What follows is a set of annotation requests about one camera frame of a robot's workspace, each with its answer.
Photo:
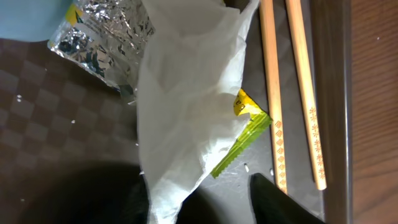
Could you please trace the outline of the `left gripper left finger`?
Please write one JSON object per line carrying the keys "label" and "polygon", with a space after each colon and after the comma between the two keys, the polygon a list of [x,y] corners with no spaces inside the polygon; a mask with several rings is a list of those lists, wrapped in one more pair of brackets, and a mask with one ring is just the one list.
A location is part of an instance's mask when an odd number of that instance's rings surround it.
{"label": "left gripper left finger", "polygon": [[149,199],[144,177],[128,184],[125,189],[113,190],[105,201],[77,216],[83,224],[146,224]]}

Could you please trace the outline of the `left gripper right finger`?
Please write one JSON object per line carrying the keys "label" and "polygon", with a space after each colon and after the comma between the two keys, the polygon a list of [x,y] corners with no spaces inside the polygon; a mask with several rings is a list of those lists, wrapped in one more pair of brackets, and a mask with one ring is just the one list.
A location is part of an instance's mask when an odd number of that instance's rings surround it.
{"label": "left gripper right finger", "polygon": [[250,175],[249,193],[257,224],[325,224],[261,173]]}

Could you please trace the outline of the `white paper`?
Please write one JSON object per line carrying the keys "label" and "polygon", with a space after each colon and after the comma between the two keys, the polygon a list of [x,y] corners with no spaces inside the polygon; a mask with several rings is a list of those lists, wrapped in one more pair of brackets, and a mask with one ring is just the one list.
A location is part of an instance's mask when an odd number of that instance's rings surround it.
{"label": "white paper", "polygon": [[234,113],[246,37],[259,3],[145,0],[155,28],[139,69],[139,160],[149,222],[175,223],[183,201],[232,148],[249,116]]}

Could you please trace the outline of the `yellow green wrapper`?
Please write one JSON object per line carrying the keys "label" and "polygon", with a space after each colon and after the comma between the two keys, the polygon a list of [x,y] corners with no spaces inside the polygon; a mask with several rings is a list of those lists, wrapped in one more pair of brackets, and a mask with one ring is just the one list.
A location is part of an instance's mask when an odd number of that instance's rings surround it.
{"label": "yellow green wrapper", "polygon": [[[144,1],[75,1],[49,40],[51,51],[77,63],[120,92],[136,109],[139,69],[154,34]],[[271,123],[270,117],[240,88],[234,113],[249,120],[227,155],[209,173],[219,174]]]}

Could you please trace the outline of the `light blue plastic cup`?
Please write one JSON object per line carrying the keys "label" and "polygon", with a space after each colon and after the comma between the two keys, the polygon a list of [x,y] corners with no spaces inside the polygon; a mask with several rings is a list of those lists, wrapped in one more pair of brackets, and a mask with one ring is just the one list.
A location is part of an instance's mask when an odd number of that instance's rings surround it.
{"label": "light blue plastic cup", "polygon": [[72,0],[1,0],[1,38],[40,42],[51,38]]}

